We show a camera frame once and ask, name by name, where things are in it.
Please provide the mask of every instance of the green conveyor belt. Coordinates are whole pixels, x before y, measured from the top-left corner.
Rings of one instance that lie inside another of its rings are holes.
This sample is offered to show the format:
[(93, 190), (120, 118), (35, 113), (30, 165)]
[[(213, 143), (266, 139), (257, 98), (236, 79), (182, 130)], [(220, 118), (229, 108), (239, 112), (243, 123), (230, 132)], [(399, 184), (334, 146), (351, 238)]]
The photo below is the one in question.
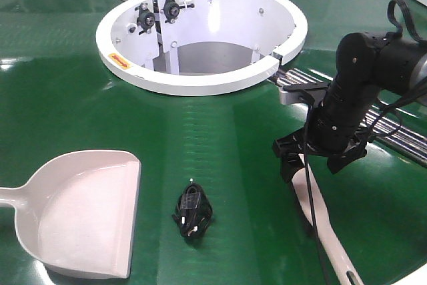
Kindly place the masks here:
[[(309, 33), (287, 67), (335, 74), (335, 49), (353, 31), (387, 31), (389, 0), (291, 0)], [(408, 0), (418, 32), (427, 10)], [(19, 245), (13, 210), (0, 211), (1, 285), (323, 284), (313, 239), (279, 175), (274, 139), (302, 126), (267, 81), (214, 97), (134, 87), (101, 62), (95, 30), (118, 0), (0, 0), (0, 186), (24, 184), (74, 150), (118, 149), (143, 164), (131, 276), (78, 280), (44, 271)], [(384, 99), (393, 96), (385, 94)], [(405, 124), (427, 134), (426, 108)], [(426, 168), (382, 144), (332, 175), (311, 157), (332, 225), (365, 284), (390, 284), (427, 262)], [(214, 221), (188, 244), (170, 214), (190, 178)], [(333, 284), (338, 284), (332, 268)]]

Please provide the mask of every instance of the bolt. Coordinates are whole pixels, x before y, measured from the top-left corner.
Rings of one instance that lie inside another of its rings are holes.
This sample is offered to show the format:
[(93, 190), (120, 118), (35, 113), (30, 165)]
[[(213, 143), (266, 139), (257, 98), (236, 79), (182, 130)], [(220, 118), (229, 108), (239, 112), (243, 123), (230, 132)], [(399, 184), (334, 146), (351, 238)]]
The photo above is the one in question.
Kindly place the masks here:
[(169, 9), (169, 13), (171, 16), (177, 17), (179, 15), (179, 7), (172, 6), (171, 9)]
[(145, 18), (144, 22), (148, 27), (152, 27), (152, 26), (154, 26), (155, 20), (153, 17), (149, 16), (149, 17)]

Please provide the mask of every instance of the black cable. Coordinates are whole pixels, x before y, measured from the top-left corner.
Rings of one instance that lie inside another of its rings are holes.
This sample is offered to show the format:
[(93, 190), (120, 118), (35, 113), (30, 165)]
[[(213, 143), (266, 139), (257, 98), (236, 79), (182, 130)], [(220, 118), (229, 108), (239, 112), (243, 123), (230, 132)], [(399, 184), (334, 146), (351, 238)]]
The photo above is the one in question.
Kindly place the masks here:
[(308, 142), (307, 142), (308, 124), (310, 121), (310, 117), (312, 115), (313, 106), (308, 101), (306, 101), (303, 97), (300, 97), (300, 100), (308, 106), (306, 122), (304, 124), (304, 142), (303, 142), (303, 146), (302, 146), (302, 151), (303, 151), (303, 157), (304, 157), (304, 170), (306, 173), (306, 181), (307, 181), (308, 200), (310, 203), (310, 215), (312, 217), (312, 226), (313, 226), (313, 231), (314, 231), (314, 237), (316, 239), (316, 248), (317, 248), (317, 252), (318, 252), (320, 268), (322, 269), (322, 274), (323, 274), (323, 277), (325, 280), (325, 284), (330, 285), (331, 281), (330, 281), (330, 277), (328, 274), (328, 270), (326, 268), (326, 261), (324, 259), (324, 255), (322, 255), (323, 246), (322, 246), (322, 243), (321, 243), (320, 238), (319, 238), (318, 225), (317, 225), (317, 221), (316, 221), (316, 210), (314, 208), (312, 184), (311, 184), (311, 179), (310, 179), (310, 172), (308, 170), (308, 151), (307, 151), (307, 148), (308, 148)]
[[(397, 114), (397, 109), (405, 105), (408, 105), (410, 103), (413, 103), (423, 95), (427, 95), (426, 84), (427, 84), (427, 77), (419, 81), (412, 89), (410, 89), (407, 93), (405, 93), (401, 98), (397, 99), (394, 103), (380, 106), (380, 110), (382, 110), (382, 112), (366, 130), (366, 141), (368, 141), (369, 139), (372, 139), (372, 137), (375, 137), (375, 136), (385, 137), (385, 136), (390, 136), (396, 133), (402, 127), (402, 118)], [(398, 119), (400, 120), (399, 127), (391, 131), (390, 133), (387, 133), (386, 135), (380, 135), (377, 133), (372, 135), (372, 133), (374, 133), (374, 128), (376, 124), (388, 113), (393, 113), (396, 117), (398, 117)]]
[(204, 235), (212, 215), (212, 207), (203, 188), (192, 182), (178, 198), (172, 218), (177, 224), (181, 236), (192, 239)]
[(415, 40), (422, 46), (427, 46), (427, 41), (423, 39), (415, 30), (414, 20), (412, 19), (411, 12), (405, 0), (391, 0), (388, 3), (387, 17), (389, 22), (391, 22), (397, 28), (397, 32), (395, 32), (395, 37), (401, 38), (402, 32), (403, 32), (402, 24), (396, 20), (396, 17), (394, 15), (394, 8), (396, 7), (396, 5), (399, 6), (403, 14), (403, 19), (405, 21), (406, 28), (409, 34), (411, 35), (411, 37), (413, 38), (413, 40)]

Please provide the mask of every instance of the robotic arm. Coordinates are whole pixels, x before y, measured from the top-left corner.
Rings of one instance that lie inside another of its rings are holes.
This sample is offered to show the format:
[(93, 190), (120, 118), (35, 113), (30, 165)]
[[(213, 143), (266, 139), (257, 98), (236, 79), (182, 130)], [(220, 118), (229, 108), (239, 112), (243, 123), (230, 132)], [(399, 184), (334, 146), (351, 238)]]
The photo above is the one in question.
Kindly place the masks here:
[[(404, 14), (413, 41), (402, 39), (403, 28), (394, 17), (396, 4)], [(338, 73), (321, 102), (312, 108), (306, 124), (307, 137), (303, 129), (299, 129), (274, 142), (273, 149), (282, 159), (285, 181), (290, 181), (304, 166), (298, 157), (304, 138), (309, 154), (328, 157), (332, 173), (364, 157), (375, 123), (368, 128), (361, 128), (360, 123), (381, 90), (402, 96), (396, 103), (383, 106), (382, 115), (415, 99), (427, 104), (427, 41), (416, 33), (403, 0), (390, 2), (388, 18), (397, 26), (397, 32), (351, 33), (341, 40), (336, 52)], [(317, 83), (295, 90), (289, 86), (285, 94), (292, 95), (293, 101), (307, 103), (307, 93), (312, 93), (316, 87), (322, 86)]]

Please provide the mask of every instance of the hole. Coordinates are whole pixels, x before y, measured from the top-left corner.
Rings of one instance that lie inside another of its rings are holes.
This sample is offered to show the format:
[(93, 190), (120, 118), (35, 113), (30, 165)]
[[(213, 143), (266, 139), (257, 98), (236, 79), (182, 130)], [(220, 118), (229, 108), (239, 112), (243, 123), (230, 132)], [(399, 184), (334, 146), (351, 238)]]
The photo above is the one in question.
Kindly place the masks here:
[[(156, 24), (129, 33), (146, 3)], [(167, 6), (180, 8), (176, 19)], [(129, 0), (97, 29), (104, 64), (141, 88), (171, 95), (217, 95), (255, 85), (293, 59), (307, 34), (304, 14), (288, 0)]]

